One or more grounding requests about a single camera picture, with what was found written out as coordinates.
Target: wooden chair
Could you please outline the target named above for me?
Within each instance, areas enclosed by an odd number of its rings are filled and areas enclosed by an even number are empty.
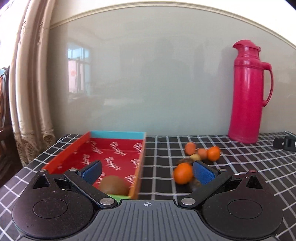
[[[0,85],[0,187],[22,169],[11,126],[8,97],[9,67],[2,69],[5,73],[1,75]]]

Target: thermos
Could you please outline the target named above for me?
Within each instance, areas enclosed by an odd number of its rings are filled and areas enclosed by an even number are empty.
[[[260,61],[260,47],[250,40],[240,40],[233,45],[238,50],[234,61],[234,89],[230,127],[230,139],[242,143],[258,140],[262,108],[269,102],[274,78],[271,65]],[[264,70],[270,71],[271,88],[267,100],[263,100]]]

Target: thermos lid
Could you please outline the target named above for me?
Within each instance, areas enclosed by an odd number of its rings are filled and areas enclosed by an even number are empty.
[[[239,40],[237,41],[233,47],[235,48],[236,45],[243,45],[243,46],[246,46],[246,47],[249,47],[249,48],[254,48],[254,49],[257,49],[258,52],[261,51],[261,48],[259,46],[257,46],[256,44],[254,44],[252,41],[250,40],[247,40],[247,39],[243,39],[243,40]]]

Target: silver pin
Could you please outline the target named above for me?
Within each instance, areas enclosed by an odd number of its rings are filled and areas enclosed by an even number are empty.
[[[193,205],[195,203],[195,200],[191,197],[186,197],[181,200],[181,203],[183,203],[184,205]]]
[[[100,203],[103,205],[111,205],[114,203],[114,199],[109,198],[109,197],[105,197],[105,198],[101,199]]]

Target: gray glossy wall panel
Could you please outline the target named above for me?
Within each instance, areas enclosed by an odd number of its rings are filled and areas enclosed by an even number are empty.
[[[261,131],[296,131],[295,49],[224,15],[135,7],[50,30],[48,86],[57,136],[88,130],[227,133],[237,55],[232,45],[240,39],[261,46],[261,60],[273,67],[274,93],[263,110]],[[79,63],[78,48],[89,53]],[[266,72],[265,96],[269,87]]]

